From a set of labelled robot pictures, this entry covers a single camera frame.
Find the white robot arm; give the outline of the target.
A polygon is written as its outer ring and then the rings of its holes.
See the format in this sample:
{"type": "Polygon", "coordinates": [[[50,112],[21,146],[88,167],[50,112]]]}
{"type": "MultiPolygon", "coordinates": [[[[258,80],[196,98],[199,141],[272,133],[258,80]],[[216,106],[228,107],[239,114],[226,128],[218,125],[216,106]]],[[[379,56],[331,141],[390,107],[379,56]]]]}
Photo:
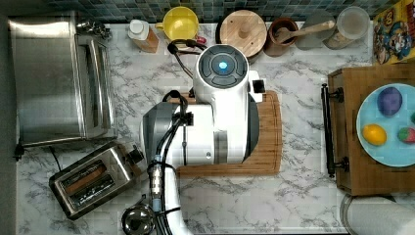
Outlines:
{"type": "Polygon", "coordinates": [[[176,90],[144,114],[140,147],[147,158],[157,235],[193,235],[184,223],[176,170],[245,161],[259,135],[251,83],[257,73],[237,48],[206,48],[195,63],[194,104],[176,90]]]}

